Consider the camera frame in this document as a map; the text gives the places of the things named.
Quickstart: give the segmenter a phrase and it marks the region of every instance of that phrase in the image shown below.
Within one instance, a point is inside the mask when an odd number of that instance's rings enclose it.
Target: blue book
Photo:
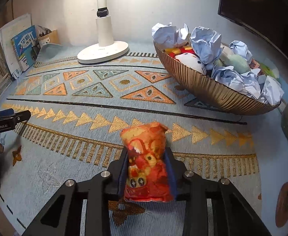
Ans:
[[[36,61],[37,55],[33,47],[37,44],[35,26],[29,27],[12,38],[12,45],[23,72]]]

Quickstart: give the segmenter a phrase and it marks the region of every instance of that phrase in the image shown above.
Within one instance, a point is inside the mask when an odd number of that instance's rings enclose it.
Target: bowl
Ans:
[[[239,115],[259,115],[270,112],[280,104],[272,106],[256,101],[221,84],[198,71],[187,67],[162,51],[154,42],[155,50],[162,65],[176,81],[202,102],[224,112]]]

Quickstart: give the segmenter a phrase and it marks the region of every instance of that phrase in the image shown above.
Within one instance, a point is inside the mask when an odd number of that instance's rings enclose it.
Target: white plush toy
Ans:
[[[182,64],[200,72],[201,74],[206,74],[206,69],[200,58],[192,53],[182,53],[175,56]]]

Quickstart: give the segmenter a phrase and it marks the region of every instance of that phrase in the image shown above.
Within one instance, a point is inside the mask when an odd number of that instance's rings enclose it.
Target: lamp base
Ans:
[[[77,60],[82,64],[95,64],[119,57],[128,50],[129,45],[122,41],[114,41],[113,44],[104,47],[97,43],[80,51]]]

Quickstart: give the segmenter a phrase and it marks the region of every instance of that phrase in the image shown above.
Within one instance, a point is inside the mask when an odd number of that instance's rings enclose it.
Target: silver bolt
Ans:
[[[191,171],[191,170],[187,170],[186,172],[184,172],[184,175],[187,176],[187,177],[191,177],[194,175],[194,172]]]
[[[101,175],[102,177],[108,177],[108,176],[110,176],[110,172],[107,171],[107,170],[105,170],[105,171],[101,172],[100,175]]]
[[[222,178],[220,181],[222,184],[225,184],[225,185],[230,183],[229,179],[227,179],[227,178]]]
[[[72,179],[70,179],[70,180],[65,182],[65,185],[70,187],[70,186],[74,185],[74,181]]]

